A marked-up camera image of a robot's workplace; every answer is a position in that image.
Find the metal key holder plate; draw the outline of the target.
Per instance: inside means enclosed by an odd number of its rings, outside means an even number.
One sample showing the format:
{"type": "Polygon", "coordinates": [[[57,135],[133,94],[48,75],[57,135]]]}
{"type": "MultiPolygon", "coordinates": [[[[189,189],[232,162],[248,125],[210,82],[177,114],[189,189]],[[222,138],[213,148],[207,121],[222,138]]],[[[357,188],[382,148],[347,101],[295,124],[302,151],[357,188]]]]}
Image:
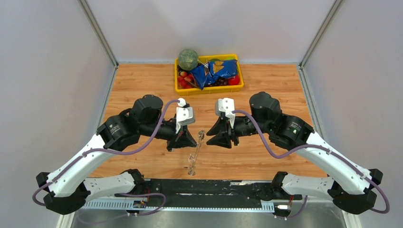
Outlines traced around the metal key holder plate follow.
{"type": "Polygon", "coordinates": [[[188,159],[188,161],[190,163],[190,166],[188,167],[188,175],[190,175],[190,176],[194,176],[196,174],[195,166],[196,166],[196,162],[197,162],[197,158],[198,158],[200,149],[204,143],[204,138],[205,138],[205,131],[204,130],[199,131],[196,149],[193,153],[190,154],[189,159],[188,159]]]}

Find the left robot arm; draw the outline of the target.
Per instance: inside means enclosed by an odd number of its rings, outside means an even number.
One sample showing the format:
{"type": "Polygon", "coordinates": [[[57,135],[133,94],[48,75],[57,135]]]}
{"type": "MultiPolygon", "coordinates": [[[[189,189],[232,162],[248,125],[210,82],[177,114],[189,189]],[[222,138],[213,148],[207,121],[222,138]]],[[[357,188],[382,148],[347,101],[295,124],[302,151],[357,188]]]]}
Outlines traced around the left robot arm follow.
{"type": "Polygon", "coordinates": [[[109,117],[101,124],[89,142],[68,162],[53,172],[41,172],[36,181],[39,191],[45,191],[43,200],[33,201],[61,215],[82,208],[87,202],[106,196],[149,197],[145,180],[137,169],[128,169],[119,175],[92,178],[90,174],[115,155],[127,156],[144,150],[153,139],[167,142],[167,150],[196,147],[197,142],[188,130],[195,122],[193,108],[182,98],[171,100],[177,104],[173,118],[165,120],[169,104],[155,95],[144,95],[131,108],[109,117]],[[147,141],[127,152],[141,136],[147,141]]]}

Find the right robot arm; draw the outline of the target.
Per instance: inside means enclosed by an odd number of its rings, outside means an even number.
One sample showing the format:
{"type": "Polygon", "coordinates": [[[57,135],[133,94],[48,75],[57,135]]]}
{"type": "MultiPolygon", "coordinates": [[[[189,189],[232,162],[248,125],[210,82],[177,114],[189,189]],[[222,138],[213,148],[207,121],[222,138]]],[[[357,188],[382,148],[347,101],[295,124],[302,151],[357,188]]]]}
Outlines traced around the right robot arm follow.
{"type": "Polygon", "coordinates": [[[279,171],[271,191],[277,198],[303,195],[332,201],[338,208],[359,215],[374,211],[383,173],[366,169],[330,146],[311,125],[301,118],[284,114],[278,99],[266,92],[249,99],[250,111],[237,110],[233,99],[220,98],[215,103],[217,122],[208,131],[208,145],[231,148],[243,136],[258,135],[273,158],[292,154],[302,156],[322,169],[322,178],[302,177],[279,171]],[[285,149],[277,155],[269,143],[285,149]]]}

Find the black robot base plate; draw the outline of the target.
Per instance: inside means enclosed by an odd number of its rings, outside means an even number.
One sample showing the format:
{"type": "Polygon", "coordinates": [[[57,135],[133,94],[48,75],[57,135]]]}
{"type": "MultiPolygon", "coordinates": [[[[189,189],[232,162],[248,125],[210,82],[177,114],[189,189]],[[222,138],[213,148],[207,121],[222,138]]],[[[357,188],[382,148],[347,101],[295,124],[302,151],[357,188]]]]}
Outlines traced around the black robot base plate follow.
{"type": "Polygon", "coordinates": [[[150,179],[130,194],[150,193],[149,206],[180,208],[260,208],[262,201],[289,200],[290,195],[270,182],[238,180],[150,179]]]}

